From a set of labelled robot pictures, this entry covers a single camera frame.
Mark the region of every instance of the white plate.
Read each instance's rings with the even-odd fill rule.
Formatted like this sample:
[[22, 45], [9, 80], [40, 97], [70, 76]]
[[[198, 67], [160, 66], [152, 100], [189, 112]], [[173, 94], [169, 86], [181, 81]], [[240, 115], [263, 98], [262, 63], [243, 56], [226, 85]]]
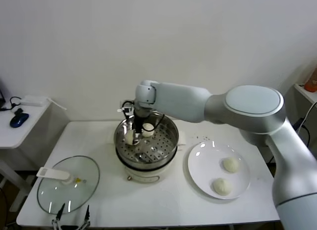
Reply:
[[[224, 158], [235, 157], [240, 162], [237, 173], [230, 173], [222, 165]], [[188, 169], [196, 185], [206, 194], [218, 199], [234, 199], [239, 197], [250, 185], [250, 169], [243, 157], [232, 147], [208, 141], [197, 144], [188, 157]], [[233, 190], [223, 196], [214, 191], [212, 182], [218, 178], [230, 181]]]

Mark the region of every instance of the lid handle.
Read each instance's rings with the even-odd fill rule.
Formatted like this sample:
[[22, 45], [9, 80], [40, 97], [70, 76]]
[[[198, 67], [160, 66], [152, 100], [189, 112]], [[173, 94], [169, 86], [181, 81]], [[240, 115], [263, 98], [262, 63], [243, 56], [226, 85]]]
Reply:
[[71, 175], [68, 172], [55, 170], [52, 168], [41, 167], [36, 174], [37, 177], [50, 178], [62, 181], [68, 181], [71, 179]]

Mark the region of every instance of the white shelf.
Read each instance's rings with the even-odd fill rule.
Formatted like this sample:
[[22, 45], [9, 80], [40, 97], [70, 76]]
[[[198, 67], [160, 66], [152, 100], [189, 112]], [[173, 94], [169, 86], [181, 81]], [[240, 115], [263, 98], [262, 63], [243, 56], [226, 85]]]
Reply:
[[50, 103], [50, 101], [47, 101], [43, 106], [22, 105], [21, 108], [25, 113], [29, 114], [30, 117], [19, 128], [12, 128], [9, 125], [10, 120], [14, 117], [14, 114], [11, 111], [0, 112], [0, 149], [11, 149], [20, 146], [47, 110]]
[[305, 90], [304, 87], [301, 87], [299, 84], [295, 84], [294, 87], [311, 103], [317, 102], [317, 92], [309, 92]]

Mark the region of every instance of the dough ball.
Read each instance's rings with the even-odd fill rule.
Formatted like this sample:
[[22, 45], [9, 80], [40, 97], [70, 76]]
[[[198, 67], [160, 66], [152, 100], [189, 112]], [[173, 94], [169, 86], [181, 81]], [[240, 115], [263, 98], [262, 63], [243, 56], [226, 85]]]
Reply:
[[[144, 123], [143, 128], [146, 130], [152, 130], [154, 126], [150, 123]], [[151, 137], [153, 134], [154, 134], [154, 131], [148, 132], [148, 131], [142, 130], [143, 137], [146, 137], [146, 138]]]
[[223, 161], [224, 168], [231, 173], [236, 173], [240, 168], [239, 160], [235, 157], [228, 157]]
[[213, 189], [220, 195], [228, 195], [232, 192], [231, 183], [224, 178], [218, 178], [212, 183]]
[[133, 145], [133, 130], [128, 130], [127, 133], [124, 135], [125, 143], [128, 145]]

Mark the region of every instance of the white cable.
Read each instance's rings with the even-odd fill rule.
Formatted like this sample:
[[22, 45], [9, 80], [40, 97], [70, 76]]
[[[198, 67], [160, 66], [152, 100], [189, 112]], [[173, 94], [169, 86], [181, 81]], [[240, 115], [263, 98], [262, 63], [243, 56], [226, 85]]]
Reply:
[[55, 105], [57, 105], [59, 108], [63, 109], [63, 110], [67, 110], [67, 108], [65, 108], [64, 106], [61, 106], [60, 104], [57, 104], [55, 101], [53, 101], [51, 98], [48, 97], [48, 100], [52, 103], [54, 103]]
[[298, 130], [297, 130], [297, 134], [299, 134], [299, 131], [301, 130], [301, 127], [303, 126], [303, 124], [305, 123], [309, 113], [311, 112], [312, 108], [317, 104], [317, 102], [315, 102], [314, 104], [312, 104], [312, 106], [309, 108], [309, 110], [307, 111], [304, 120], [302, 121], [301, 125], [299, 126]]

